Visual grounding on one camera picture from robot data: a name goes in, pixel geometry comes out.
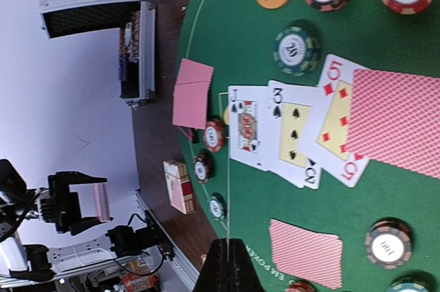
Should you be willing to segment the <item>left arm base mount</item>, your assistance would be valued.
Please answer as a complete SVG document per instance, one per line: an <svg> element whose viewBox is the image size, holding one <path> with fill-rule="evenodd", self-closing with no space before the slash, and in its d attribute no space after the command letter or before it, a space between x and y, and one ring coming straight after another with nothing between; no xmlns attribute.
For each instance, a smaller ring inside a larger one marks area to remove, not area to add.
<svg viewBox="0 0 440 292"><path fill-rule="evenodd" d="M110 229L105 236L109 238L110 250L118 258L125 256L140 256L142 251L158 247L161 255L166 260L174 260L175 250L170 238L153 218L149 210L144 212L145 217L141 219L146 227L134 230L131 223L119 225Z"/></svg>

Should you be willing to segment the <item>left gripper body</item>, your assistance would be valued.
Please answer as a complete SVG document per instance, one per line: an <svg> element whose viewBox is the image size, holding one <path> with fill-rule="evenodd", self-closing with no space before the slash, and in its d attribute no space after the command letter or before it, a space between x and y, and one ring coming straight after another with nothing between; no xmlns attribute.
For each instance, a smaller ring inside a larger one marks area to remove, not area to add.
<svg viewBox="0 0 440 292"><path fill-rule="evenodd" d="M77 192L70 191L70 185L80 183L79 172L57 172L49 175L48 194L38 199L39 214L45 223L53 223L59 234L82 232L82 214Z"/></svg>

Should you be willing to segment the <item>dealt card bottom player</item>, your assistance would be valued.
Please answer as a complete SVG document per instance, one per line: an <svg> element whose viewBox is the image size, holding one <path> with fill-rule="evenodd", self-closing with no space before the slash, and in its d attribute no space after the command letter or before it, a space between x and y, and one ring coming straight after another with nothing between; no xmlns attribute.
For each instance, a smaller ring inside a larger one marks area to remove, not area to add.
<svg viewBox="0 0 440 292"><path fill-rule="evenodd" d="M272 262L282 273L336 290L342 288L344 243L335 234L313 232L272 219Z"/></svg>

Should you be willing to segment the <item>dealt card player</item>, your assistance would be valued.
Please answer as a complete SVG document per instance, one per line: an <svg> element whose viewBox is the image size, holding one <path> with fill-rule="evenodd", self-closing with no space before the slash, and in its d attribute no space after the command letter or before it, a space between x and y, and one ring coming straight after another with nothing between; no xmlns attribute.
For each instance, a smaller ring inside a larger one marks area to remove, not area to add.
<svg viewBox="0 0 440 292"><path fill-rule="evenodd" d="M214 67L183 58L177 73L176 84L192 84L204 82L210 84L214 75Z"/></svg>
<svg viewBox="0 0 440 292"><path fill-rule="evenodd" d="M336 290L342 288L344 243L335 234L313 232L272 219L272 262L282 273Z"/></svg>

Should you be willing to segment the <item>red-backed card deck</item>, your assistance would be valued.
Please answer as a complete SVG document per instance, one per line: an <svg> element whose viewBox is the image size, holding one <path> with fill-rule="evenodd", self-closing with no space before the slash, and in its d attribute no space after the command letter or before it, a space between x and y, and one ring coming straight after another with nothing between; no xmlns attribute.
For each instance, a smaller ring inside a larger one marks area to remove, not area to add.
<svg viewBox="0 0 440 292"><path fill-rule="evenodd" d="M112 221L107 185L105 183L95 183L93 188L96 216L98 217L98 220L101 223Z"/></svg>

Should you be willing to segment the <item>green chip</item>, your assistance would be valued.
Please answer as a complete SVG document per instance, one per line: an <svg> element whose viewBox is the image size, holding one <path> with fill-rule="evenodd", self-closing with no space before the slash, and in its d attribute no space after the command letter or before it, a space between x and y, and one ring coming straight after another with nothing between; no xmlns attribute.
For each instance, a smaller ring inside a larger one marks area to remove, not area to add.
<svg viewBox="0 0 440 292"><path fill-rule="evenodd" d="M285 74L303 76L311 73L321 59L322 46L309 30L291 26L279 32L272 51L276 65Z"/></svg>
<svg viewBox="0 0 440 292"><path fill-rule="evenodd" d="M208 207L212 216L222 221L226 217L227 205L225 199L219 193L213 193L208 199Z"/></svg>
<svg viewBox="0 0 440 292"><path fill-rule="evenodd" d="M428 285L414 280L398 281L391 284L387 292L429 292Z"/></svg>

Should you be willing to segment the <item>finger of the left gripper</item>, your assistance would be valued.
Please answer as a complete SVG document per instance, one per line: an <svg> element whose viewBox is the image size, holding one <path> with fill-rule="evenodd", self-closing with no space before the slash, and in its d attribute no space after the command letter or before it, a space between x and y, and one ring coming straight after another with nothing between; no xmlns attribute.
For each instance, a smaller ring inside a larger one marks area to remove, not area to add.
<svg viewBox="0 0 440 292"><path fill-rule="evenodd" d="M68 185L97 184L106 182L107 178L104 177L92 177L76 171L67 172Z"/></svg>
<svg viewBox="0 0 440 292"><path fill-rule="evenodd" d="M84 218L81 218L79 221L72 223L69 226L69 231L72 236L76 236L76 235L81 234L82 232L84 232L94 226L100 225L100 224L102 224L102 222L96 216L95 217L84 217Z"/></svg>

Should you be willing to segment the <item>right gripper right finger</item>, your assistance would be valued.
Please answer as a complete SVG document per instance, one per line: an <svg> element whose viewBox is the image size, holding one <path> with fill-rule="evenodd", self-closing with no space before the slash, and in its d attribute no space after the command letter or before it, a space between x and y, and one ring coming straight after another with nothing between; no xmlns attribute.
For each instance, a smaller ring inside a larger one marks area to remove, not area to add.
<svg viewBox="0 0 440 292"><path fill-rule="evenodd" d="M264 292L245 243L238 238L229 240L228 290Z"/></svg>

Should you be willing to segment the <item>green chip top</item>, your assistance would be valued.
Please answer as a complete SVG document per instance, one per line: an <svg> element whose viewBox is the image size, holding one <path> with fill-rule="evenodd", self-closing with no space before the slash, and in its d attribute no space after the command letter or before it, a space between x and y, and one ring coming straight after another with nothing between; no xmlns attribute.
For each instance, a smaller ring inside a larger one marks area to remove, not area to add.
<svg viewBox="0 0 440 292"><path fill-rule="evenodd" d="M322 46L309 30L291 26L279 32L272 51L276 65L285 74L303 76L311 73L321 59Z"/></svg>

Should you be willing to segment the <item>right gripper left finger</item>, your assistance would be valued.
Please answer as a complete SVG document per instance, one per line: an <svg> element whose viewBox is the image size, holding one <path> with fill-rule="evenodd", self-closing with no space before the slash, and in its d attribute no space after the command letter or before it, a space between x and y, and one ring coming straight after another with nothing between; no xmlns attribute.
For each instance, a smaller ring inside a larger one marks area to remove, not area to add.
<svg viewBox="0 0 440 292"><path fill-rule="evenodd" d="M193 292L228 291L227 250L226 239L213 240Z"/></svg>

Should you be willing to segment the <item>three of spades card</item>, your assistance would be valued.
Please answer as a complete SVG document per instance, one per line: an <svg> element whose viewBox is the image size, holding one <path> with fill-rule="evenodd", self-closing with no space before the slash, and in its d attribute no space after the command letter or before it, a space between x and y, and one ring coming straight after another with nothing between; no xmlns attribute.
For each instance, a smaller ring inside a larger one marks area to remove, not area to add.
<svg viewBox="0 0 440 292"><path fill-rule="evenodd" d="M321 166L298 149L315 87L268 82L268 169L298 188L319 188Z"/></svg>

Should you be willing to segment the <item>five of diamonds card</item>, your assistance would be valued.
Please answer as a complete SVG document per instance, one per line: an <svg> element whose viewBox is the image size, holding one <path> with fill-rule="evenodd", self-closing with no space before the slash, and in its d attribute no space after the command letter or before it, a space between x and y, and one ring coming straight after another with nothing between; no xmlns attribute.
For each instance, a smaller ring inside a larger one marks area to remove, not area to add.
<svg viewBox="0 0 440 292"><path fill-rule="evenodd" d="M349 188L356 186L369 163L368 158L350 152L346 141L353 72L361 68L334 54L326 56L298 144L300 152Z"/></svg>

